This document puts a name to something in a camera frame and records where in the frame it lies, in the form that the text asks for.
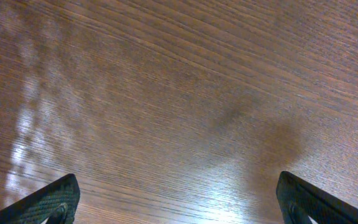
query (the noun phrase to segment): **brown wooden tabletop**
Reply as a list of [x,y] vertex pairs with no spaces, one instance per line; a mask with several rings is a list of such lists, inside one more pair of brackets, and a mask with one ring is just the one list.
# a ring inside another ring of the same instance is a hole
[[282,170],[358,208],[358,1],[0,1],[0,209],[283,223]]

